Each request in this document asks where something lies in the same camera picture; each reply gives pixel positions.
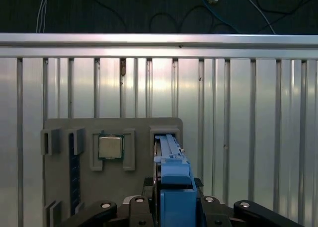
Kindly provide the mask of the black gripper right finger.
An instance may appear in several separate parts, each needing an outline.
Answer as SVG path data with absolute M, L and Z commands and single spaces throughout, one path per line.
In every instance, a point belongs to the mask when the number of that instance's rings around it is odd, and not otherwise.
M 205 196 L 199 178 L 197 187 L 197 227 L 300 227 L 301 225 L 256 202 L 239 200 L 232 207 L 221 203 L 216 197 Z

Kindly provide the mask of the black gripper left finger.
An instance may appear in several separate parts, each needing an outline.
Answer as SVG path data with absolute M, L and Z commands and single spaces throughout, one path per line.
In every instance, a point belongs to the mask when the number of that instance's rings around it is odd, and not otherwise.
M 141 196 L 129 197 L 119 207 L 111 201 L 102 201 L 85 208 L 84 227 L 153 227 L 152 178 L 143 183 Z

